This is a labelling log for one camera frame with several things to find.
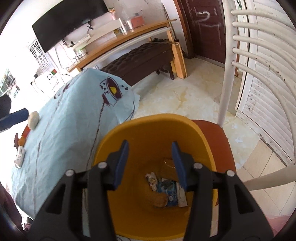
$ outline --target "eye chart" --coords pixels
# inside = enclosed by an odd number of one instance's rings
[[[49,54],[44,53],[38,39],[35,39],[29,45],[29,50],[40,66],[40,74],[45,72],[52,72],[56,68]]]

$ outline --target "brown upholstered bench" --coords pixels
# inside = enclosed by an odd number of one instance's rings
[[[170,64],[172,60],[173,53],[170,43],[149,42],[122,55],[102,68],[101,71],[122,78],[130,86],[154,71],[159,74],[160,70],[169,72],[170,78],[173,80],[175,76]]]

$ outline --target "white chair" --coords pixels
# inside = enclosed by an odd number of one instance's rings
[[[222,127],[224,123],[225,115],[226,115],[229,100],[230,100],[232,85],[234,81],[235,67],[237,67],[253,75],[255,78],[260,80],[263,84],[265,84],[280,102],[290,125],[292,140],[293,140],[293,147],[294,147],[294,156],[295,156],[295,153],[296,153],[295,117],[293,116],[292,110],[290,109],[291,103],[288,103],[286,100],[285,95],[287,95],[287,93],[284,93],[283,91],[278,89],[270,80],[268,80],[267,76],[263,76],[261,73],[256,72],[255,70],[236,62],[237,54],[239,54],[241,56],[246,56],[250,59],[253,59],[259,62],[260,64],[268,67],[270,71],[272,71],[275,75],[277,75],[286,84],[288,89],[291,91],[292,96],[294,97],[294,99],[296,99],[296,83],[294,81],[296,80],[296,62],[294,61],[294,59],[291,58],[291,56],[289,56],[289,54],[284,49],[281,49],[279,46],[276,46],[268,41],[263,41],[263,40],[259,40],[251,37],[239,36],[237,30],[238,30],[238,27],[241,27],[246,29],[254,29],[254,30],[262,31],[281,39],[282,41],[286,42],[294,49],[296,49],[295,38],[291,38],[291,36],[283,34],[281,31],[266,25],[238,22],[237,15],[264,17],[267,19],[271,19],[273,21],[277,21],[281,24],[284,24],[291,29],[293,29],[293,25],[284,22],[281,18],[279,18],[278,16],[272,13],[265,12],[263,10],[236,10],[234,0],[222,0],[222,2],[224,7],[225,26],[226,26],[226,61],[225,61],[225,73],[224,73],[222,96],[220,101],[220,110],[218,115],[218,124]],[[276,60],[273,61],[273,63],[271,63],[270,61],[262,58],[261,56],[258,56],[256,54],[253,54],[251,52],[248,52],[242,49],[238,49],[237,41],[255,44],[276,53],[291,66],[293,71],[280,69],[278,67],[280,66],[280,64]],[[274,173],[249,180],[244,184],[251,191],[251,190],[270,188],[274,186],[280,186],[286,183],[296,181],[296,166],[294,164],[287,166]]]

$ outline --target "light blue tablecloth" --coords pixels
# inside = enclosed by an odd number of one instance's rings
[[[12,196],[35,218],[64,172],[91,167],[97,146],[115,126],[130,120],[139,96],[121,78],[86,69],[40,110],[29,133],[25,159],[12,171]]]

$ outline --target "television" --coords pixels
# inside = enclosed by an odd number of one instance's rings
[[[108,12],[103,0],[63,0],[33,25],[46,53],[73,30]]]

